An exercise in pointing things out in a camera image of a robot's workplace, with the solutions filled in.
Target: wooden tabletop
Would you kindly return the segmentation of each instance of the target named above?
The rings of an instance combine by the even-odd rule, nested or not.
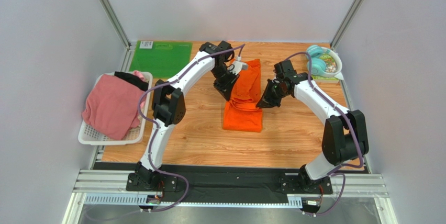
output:
[[[193,43],[191,59],[203,43]],[[231,42],[233,47],[242,43]],[[266,80],[274,78],[274,64],[295,52],[305,51],[313,44],[245,43],[242,60],[260,59],[262,92]],[[319,45],[329,48],[327,43]],[[306,62],[303,55],[292,58],[298,73],[307,71]],[[291,96],[282,99],[280,108],[263,109],[262,132],[223,130],[226,101],[214,89],[213,82],[214,77],[209,72],[186,95],[186,116],[172,132],[164,164],[300,168],[321,152],[322,123],[307,106]],[[345,106],[339,83],[320,83],[319,87]],[[138,162],[146,149],[151,130],[152,123],[147,122],[144,139],[140,143],[107,146],[102,161]]]

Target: white container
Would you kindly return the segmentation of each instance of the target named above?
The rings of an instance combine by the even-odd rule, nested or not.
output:
[[[146,78],[146,81],[149,83],[149,88],[152,87],[152,81],[153,76],[150,72],[141,72],[144,77]],[[114,73],[106,73],[104,75],[111,75],[113,76]],[[101,76],[97,78],[95,86],[97,82],[99,82],[99,79],[101,79]],[[150,106],[150,93],[147,94],[146,98],[146,105],[144,107],[144,115],[147,115],[147,110]],[[114,140],[111,139],[104,134],[96,131],[93,127],[85,123],[84,120],[82,120],[81,124],[81,130],[79,131],[79,135],[77,138],[79,139],[79,142],[82,144],[90,144],[90,145],[123,145],[123,144],[134,144],[141,142],[142,137],[144,136],[144,128],[146,126],[146,120],[141,120],[141,126],[132,128],[128,131],[128,133],[125,135],[125,137],[122,140]]]

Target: folded orange garment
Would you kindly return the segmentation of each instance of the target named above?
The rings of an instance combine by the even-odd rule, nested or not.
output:
[[[260,100],[260,60],[247,62],[232,89],[231,100],[226,102],[223,129],[236,131],[262,130],[262,109],[255,105]]]

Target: pink cloth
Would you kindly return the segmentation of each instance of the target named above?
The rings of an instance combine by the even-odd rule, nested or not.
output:
[[[146,78],[144,77],[144,75],[140,71],[133,71],[133,75],[139,77],[139,79],[141,79],[143,82],[146,81]],[[139,105],[139,107],[141,107],[141,111],[144,111],[144,105],[146,105],[146,101],[145,100],[143,100],[141,102],[141,105]]]
[[[143,93],[118,77],[103,75],[87,97],[82,118],[105,136],[121,140],[140,124],[136,105]]]

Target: green board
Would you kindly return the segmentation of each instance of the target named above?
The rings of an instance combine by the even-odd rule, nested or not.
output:
[[[154,78],[170,78],[189,63],[191,51],[191,42],[138,41],[129,71],[147,71]]]

